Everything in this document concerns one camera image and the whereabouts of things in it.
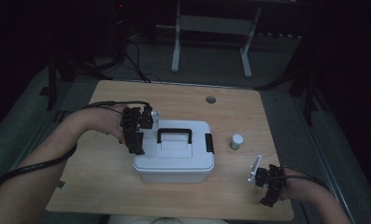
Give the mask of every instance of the person's arm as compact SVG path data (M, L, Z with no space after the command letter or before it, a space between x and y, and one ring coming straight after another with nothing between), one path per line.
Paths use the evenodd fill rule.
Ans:
M302 175L294 170L284 168L285 175ZM350 223L339 201L324 187L305 179L286 179L286 188L280 199L291 199L311 203L318 210L324 224Z
M124 106L112 106L122 112ZM112 134L124 143L121 113L104 108L80 110L68 116L18 168L63 156L89 130ZM37 223L63 173L66 161L18 175L0 187L0 223Z

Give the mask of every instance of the small white bottle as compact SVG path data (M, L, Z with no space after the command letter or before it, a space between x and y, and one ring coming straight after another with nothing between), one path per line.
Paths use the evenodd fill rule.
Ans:
M232 137L232 141L231 141L231 144L229 144L229 146L233 150L238 150L242 143L243 143L243 136L237 133Z

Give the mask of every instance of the forearm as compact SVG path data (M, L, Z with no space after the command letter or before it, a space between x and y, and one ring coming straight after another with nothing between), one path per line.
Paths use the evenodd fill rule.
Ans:
M81 119L82 116L66 119L19 167L63 156L87 131L83 125L76 125ZM0 187L0 223L37 223L57 186L65 163L5 182Z
M323 224L350 223L339 201L328 190L316 192L311 203L319 211Z

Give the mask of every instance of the box handle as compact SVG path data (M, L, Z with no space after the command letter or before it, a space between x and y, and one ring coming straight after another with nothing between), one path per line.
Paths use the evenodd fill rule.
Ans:
M158 143L162 143L162 133L187 133L188 144L192 143L192 130L191 129L166 129L161 128L158 130Z
M212 145L212 134L211 133L205 133L206 137L206 151L214 153L214 146Z

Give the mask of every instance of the box lid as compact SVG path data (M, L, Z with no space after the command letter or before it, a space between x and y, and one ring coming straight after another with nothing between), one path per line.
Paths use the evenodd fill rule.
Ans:
M211 171L214 167L211 130L199 120L160 120L159 130L144 133L144 155L134 167L144 172Z

